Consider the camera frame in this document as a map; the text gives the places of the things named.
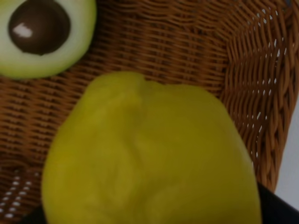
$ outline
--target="avocado half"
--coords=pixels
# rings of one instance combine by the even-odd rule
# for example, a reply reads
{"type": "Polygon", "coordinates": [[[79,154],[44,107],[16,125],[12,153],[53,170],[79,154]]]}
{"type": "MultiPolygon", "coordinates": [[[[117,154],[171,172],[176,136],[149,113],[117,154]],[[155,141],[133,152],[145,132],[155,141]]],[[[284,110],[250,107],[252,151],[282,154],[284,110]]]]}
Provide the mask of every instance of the avocado half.
{"type": "Polygon", "coordinates": [[[68,69],[88,50],[96,16],[96,0],[1,0],[0,74],[16,79],[42,78],[68,69]],[[58,12],[53,17],[54,20],[51,16],[52,11],[55,10],[58,12]],[[28,16],[22,18],[26,12],[30,12],[27,13],[29,19],[28,16]],[[43,19],[46,21],[46,29],[30,30],[30,24],[26,24],[27,21],[43,19]],[[49,35],[47,32],[50,28],[52,33],[49,35]],[[64,33],[62,37],[57,38],[54,35],[62,35],[62,33],[64,33]]]}

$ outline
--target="brown wicker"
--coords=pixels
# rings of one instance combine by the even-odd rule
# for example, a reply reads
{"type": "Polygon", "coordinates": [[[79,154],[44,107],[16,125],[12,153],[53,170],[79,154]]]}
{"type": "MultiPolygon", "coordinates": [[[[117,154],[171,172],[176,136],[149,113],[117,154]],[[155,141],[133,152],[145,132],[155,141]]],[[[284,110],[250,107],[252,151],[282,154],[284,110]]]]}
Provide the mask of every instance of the brown wicker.
{"type": "Polygon", "coordinates": [[[258,181],[273,191],[299,90],[299,5],[287,2],[98,0],[95,38],[79,63],[47,79],[0,78],[0,220],[15,222],[40,203],[57,128],[86,85],[114,70],[219,97],[258,181]]]}

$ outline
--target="wicker basket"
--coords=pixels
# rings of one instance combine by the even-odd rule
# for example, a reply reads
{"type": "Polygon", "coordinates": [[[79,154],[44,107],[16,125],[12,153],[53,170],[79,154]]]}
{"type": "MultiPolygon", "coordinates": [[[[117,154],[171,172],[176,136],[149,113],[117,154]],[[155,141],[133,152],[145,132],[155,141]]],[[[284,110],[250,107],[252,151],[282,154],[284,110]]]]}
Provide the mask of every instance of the wicker basket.
{"type": "Polygon", "coordinates": [[[99,0],[88,54],[55,77],[0,78],[0,220],[40,203],[44,160],[85,87],[114,70],[203,86],[227,107],[274,190],[299,88],[299,5],[284,0],[99,0]]]}

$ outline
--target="white background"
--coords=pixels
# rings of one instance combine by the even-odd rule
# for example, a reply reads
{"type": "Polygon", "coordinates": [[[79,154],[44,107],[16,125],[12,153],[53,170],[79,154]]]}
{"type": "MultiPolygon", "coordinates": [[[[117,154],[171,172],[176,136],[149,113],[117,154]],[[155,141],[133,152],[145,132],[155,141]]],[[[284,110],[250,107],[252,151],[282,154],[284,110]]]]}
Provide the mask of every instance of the white background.
{"type": "Polygon", "coordinates": [[[299,100],[289,129],[276,194],[299,210],[299,100]]]}

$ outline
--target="avocado pit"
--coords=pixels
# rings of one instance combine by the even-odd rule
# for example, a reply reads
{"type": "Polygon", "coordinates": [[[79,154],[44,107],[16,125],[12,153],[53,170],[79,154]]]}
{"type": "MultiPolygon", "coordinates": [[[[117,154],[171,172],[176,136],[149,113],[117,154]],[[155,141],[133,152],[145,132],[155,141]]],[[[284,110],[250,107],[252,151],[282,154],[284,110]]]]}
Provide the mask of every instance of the avocado pit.
{"type": "Polygon", "coordinates": [[[68,39],[71,21],[54,0],[27,0],[12,14],[8,32],[21,51],[45,55],[58,50],[68,39]]]}

